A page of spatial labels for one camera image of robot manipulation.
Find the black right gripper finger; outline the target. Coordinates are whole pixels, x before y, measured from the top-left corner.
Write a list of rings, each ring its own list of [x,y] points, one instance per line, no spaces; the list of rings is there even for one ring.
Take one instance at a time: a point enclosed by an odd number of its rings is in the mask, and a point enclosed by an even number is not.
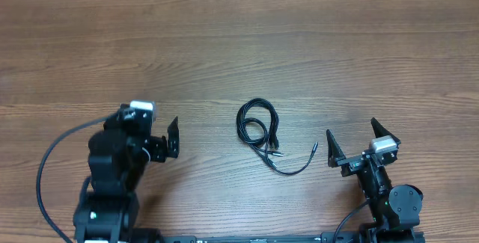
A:
[[[338,162],[344,160],[346,156],[335,140],[335,137],[330,129],[326,130],[326,138],[328,143],[328,166],[337,167]]]
[[[397,145],[401,144],[401,141],[398,137],[389,132],[375,117],[370,120],[370,123],[373,127],[374,134],[376,138],[381,138],[385,136],[390,136]]]

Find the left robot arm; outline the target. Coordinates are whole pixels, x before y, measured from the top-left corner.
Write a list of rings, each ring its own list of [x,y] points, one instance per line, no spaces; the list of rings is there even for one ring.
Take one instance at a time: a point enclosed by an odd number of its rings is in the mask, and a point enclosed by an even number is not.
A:
[[[126,105],[107,117],[103,130],[88,142],[91,175],[82,186],[73,216],[77,242],[161,243],[156,228],[137,228],[139,201],[135,192],[147,165],[177,158],[180,152],[178,120],[168,134],[151,134],[155,113]]]

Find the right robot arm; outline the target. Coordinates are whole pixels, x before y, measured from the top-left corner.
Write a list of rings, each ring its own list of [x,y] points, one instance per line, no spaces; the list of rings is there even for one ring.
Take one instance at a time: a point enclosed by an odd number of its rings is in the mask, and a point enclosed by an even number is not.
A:
[[[339,167],[341,176],[356,176],[365,201],[351,211],[329,237],[331,242],[424,242],[420,224],[424,195],[414,185],[391,184],[385,167],[397,160],[401,141],[376,118],[370,120],[375,138],[360,155],[347,158],[331,130],[326,131],[328,166]],[[372,223],[361,224],[356,232],[342,228],[364,207],[370,209]]]

